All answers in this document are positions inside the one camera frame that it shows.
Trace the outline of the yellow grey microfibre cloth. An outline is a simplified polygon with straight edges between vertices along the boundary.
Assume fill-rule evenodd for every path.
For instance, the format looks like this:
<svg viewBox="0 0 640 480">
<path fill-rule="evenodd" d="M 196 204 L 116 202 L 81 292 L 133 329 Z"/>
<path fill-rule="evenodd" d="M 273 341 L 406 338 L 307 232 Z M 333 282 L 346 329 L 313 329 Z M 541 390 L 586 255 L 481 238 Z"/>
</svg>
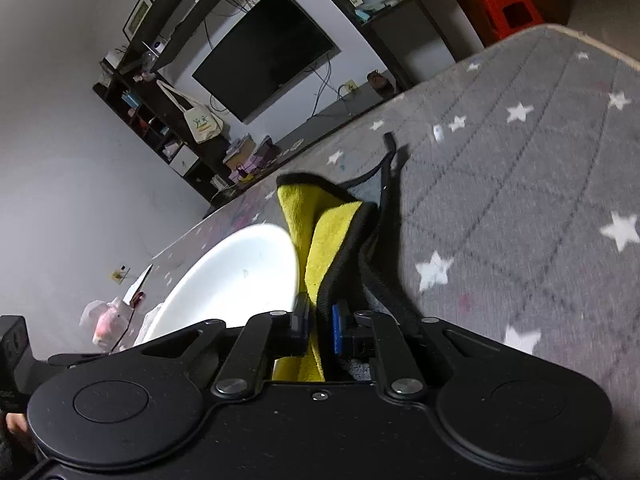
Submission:
<svg viewBox="0 0 640 480">
<path fill-rule="evenodd" d="M 310 302 L 312 323 L 302 356 L 274 364 L 280 382 L 339 382 L 349 378 L 350 356 L 333 314 L 379 310 L 402 333 L 418 332 L 419 309 L 398 281 L 399 169 L 393 133 L 383 136 L 385 154 L 359 177 L 335 183 L 320 174 L 289 172 L 277 178 L 277 196 L 297 252 L 299 285 Z"/>
</svg>

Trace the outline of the white ceramic bowl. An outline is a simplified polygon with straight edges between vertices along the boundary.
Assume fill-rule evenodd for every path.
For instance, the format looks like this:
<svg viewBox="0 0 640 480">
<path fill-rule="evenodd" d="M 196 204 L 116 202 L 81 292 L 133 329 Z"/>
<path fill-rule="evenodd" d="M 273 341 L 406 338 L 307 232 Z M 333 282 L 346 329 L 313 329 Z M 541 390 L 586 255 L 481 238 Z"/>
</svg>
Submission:
<svg viewBox="0 0 640 480">
<path fill-rule="evenodd" d="M 207 320 L 241 327 L 254 315 L 291 312 L 298 262 L 290 234 L 274 224 L 248 226 L 194 263 L 167 298 L 145 315 L 135 344 Z"/>
</svg>

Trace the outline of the pink white plastic bag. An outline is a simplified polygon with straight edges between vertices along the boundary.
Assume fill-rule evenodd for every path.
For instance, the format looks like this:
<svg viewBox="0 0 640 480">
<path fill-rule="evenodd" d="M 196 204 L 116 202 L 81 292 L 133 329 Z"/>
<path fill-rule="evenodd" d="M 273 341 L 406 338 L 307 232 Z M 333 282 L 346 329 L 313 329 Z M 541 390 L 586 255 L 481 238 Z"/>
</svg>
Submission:
<svg viewBox="0 0 640 480">
<path fill-rule="evenodd" d="M 91 333 L 92 343 L 113 352 L 127 333 L 134 309 L 116 297 L 112 301 L 91 301 L 80 316 L 79 326 Z"/>
</svg>

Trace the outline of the stack of boxes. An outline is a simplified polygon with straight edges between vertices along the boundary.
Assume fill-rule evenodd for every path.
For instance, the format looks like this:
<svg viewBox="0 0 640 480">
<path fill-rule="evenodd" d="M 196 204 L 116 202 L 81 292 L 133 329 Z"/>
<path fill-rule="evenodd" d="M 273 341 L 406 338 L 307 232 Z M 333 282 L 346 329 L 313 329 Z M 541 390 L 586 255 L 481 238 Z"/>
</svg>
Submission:
<svg viewBox="0 0 640 480">
<path fill-rule="evenodd" d="M 270 136 L 256 143 L 250 134 L 235 140 L 224 156 L 224 164 L 230 170 L 230 180 L 239 183 L 265 170 L 282 153 Z"/>
</svg>

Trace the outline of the grey star-patterned table cover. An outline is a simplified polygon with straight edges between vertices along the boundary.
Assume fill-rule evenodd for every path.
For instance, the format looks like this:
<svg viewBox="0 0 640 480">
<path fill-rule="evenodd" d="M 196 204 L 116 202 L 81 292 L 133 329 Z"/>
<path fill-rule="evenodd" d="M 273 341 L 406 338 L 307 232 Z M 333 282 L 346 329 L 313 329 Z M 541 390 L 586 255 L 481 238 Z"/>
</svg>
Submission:
<svg viewBox="0 0 640 480">
<path fill-rule="evenodd" d="M 577 370 L 612 401 L 603 457 L 639 472 L 639 74 L 522 32 L 308 148 L 285 170 L 400 172 L 399 279 L 421 312 Z"/>
</svg>

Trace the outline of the dark wooden shelf unit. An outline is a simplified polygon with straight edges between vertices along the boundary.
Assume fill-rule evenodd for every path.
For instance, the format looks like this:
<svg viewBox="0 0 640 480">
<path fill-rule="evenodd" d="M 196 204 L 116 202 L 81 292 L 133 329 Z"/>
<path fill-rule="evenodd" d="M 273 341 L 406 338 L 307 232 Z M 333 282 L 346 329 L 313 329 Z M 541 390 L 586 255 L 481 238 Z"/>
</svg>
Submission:
<svg viewBox="0 0 640 480">
<path fill-rule="evenodd" d="M 167 37 L 162 30 L 183 0 L 154 0 L 134 39 L 117 62 L 101 61 L 108 84 L 94 92 L 152 151 L 183 177 L 206 200 L 216 188 L 233 184 L 224 156 L 230 142 L 224 133 L 197 144 L 183 114 L 163 94 L 160 70 L 174 62 L 194 34 L 205 28 L 206 16 L 222 0 L 198 0 Z"/>
</svg>

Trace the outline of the beige canvas tote bag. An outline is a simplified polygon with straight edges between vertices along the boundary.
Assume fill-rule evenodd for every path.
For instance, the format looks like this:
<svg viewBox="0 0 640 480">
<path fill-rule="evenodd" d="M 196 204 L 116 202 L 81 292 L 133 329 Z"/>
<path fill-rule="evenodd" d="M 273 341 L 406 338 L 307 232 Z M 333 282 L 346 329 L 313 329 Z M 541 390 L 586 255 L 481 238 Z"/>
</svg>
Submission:
<svg viewBox="0 0 640 480">
<path fill-rule="evenodd" d="M 165 81 L 157 80 L 156 84 L 183 114 L 184 121 L 197 144 L 213 140 L 215 136 L 224 133 L 224 122 L 205 104 L 191 98 Z"/>
</svg>

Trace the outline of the black flat-screen television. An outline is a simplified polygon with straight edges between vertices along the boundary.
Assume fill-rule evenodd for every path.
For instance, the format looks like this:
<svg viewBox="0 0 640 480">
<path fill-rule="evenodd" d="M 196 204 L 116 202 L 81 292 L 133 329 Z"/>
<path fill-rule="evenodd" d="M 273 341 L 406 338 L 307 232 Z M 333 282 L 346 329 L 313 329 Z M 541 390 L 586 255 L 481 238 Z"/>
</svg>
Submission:
<svg viewBox="0 0 640 480">
<path fill-rule="evenodd" d="M 337 45 L 296 0 L 259 0 L 192 74 L 240 122 L 247 122 Z"/>
</svg>

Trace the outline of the dark glass display cabinet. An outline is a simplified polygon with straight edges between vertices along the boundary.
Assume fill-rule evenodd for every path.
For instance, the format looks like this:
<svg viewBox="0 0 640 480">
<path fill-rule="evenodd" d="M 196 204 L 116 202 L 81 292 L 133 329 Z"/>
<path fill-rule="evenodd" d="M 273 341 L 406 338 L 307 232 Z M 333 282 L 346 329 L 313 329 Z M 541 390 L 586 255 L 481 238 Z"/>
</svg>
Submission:
<svg viewBox="0 0 640 480">
<path fill-rule="evenodd" d="M 331 0 L 381 59 L 399 91 L 460 58 L 423 0 Z"/>
</svg>

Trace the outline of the framed picture on shelf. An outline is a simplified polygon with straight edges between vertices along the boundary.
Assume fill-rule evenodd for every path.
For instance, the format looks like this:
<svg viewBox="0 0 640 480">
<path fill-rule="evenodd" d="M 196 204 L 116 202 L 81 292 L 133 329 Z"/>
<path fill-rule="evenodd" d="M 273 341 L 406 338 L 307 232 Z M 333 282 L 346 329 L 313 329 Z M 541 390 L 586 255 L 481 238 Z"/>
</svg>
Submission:
<svg viewBox="0 0 640 480">
<path fill-rule="evenodd" d="M 138 0 L 131 10 L 127 21 L 122 28 L 122 32 L 129 42 L 134 39 L 140 25 L 142 24 L 146 14 L 152 8 L 154 0 Z"/>
</svg>

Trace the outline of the red plastic stool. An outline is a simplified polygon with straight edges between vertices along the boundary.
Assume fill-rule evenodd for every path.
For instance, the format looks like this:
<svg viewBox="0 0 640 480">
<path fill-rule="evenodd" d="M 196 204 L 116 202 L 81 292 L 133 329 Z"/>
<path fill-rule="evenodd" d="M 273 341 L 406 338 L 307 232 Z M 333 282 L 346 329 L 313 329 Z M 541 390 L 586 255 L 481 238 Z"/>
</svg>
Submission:
<svg viewBox="0 0 640 480">
<path fill-rule="evenodd" d="M 476 3 L 480 14 L 480 39 L 485 46 L 544 24 L 533 0 L 476 0 Z"/>
</svg>

